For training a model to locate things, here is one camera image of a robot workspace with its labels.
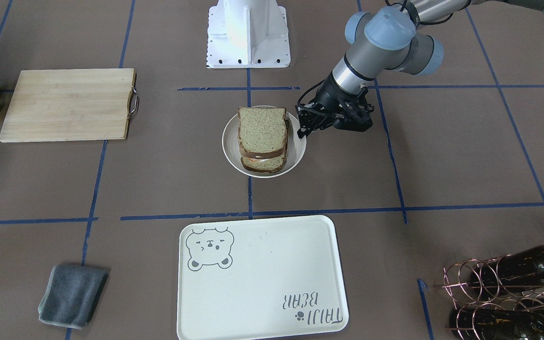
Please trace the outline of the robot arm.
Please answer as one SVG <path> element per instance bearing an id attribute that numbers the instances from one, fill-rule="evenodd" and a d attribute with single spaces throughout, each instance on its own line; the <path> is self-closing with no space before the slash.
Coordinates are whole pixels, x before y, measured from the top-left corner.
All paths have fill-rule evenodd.
<path id="1" fill-rule="evenodd" d="M 313 86 L 313 99 L 296 103 L 298 138 L 328 127 L 367 131 L 374 111 L 366 99 L 369 84 L 385 70 L 416 76 L 434 73 L 444 59 L 444 47 L 417 29 L 443 24 L 477 4 L 477 0 L 398 0 L 375 14 L 352 15 L 345 26 L 350 47 L 326 79 Z"/>

